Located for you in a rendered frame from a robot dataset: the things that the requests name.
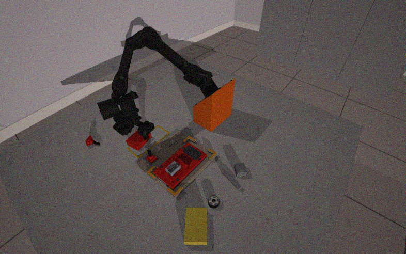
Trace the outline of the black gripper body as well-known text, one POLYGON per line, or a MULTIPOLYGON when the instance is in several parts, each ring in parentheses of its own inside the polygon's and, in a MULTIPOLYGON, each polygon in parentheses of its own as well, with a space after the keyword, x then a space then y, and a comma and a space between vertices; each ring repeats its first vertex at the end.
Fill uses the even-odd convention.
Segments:
POLYGON ((121 114, 123 114, 125 118, 130 119, 134 125, 138 126, 137 131, 139 132, 140 135, 145 137, 149 133, 151 133, 155 129, 155 127, 154 127, 154 124, 149 121, 141 122, 140 121, 141 116, 138 115, 138 112, 139 112, 139 108, 136 108, 135 111, 133 111, 131 113, 127 113, 127 114, 123 113, 122 111, 119 111, 119 113, 118 113, 119 115, 114 116, 113 119, 115 122, 117 122, 118 119, 120 119, 122 117, 121 114))

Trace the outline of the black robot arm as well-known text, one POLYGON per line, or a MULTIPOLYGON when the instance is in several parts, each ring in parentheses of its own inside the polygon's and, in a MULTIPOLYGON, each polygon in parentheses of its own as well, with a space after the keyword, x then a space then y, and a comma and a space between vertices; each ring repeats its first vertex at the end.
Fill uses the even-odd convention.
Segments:
MULTIPOLYGON (((213 81, 212 72, 203 70, 195 64, 188 63, 164 43, 160 35, 151 26, 144 27, 125 41, 120 66, 112 81, 113 92, 111 99, 97 103, 104 120, 119 115, 120 110, 118 105, 120 105, 121 111, 126 114, 136 110, 134 99, 137 99, 139 96, 132 90, 130 93, 127 93, 128 73, 133 51, 145 46, 151 50, 158 51, 163 57, 178 67, 184 74, 183 79, 189 84, 195 84, 197 87, 200 87, 205 98, 221 88, 218 88, 213 81)), ((130 119, 125 118, 123 114, 121 116, 113 125, 113 129, 122 136, 128 135, 131 131, 130 127, 134 128, 134 124, 130 119)))

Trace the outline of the olive yellow rectangular block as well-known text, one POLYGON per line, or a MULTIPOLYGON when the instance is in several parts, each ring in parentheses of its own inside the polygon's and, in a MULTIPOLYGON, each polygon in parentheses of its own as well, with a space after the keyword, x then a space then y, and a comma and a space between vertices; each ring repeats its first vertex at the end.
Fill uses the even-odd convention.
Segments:
POLYGON ((207 245, 207 208, 186 208, 185 245, 207 245))

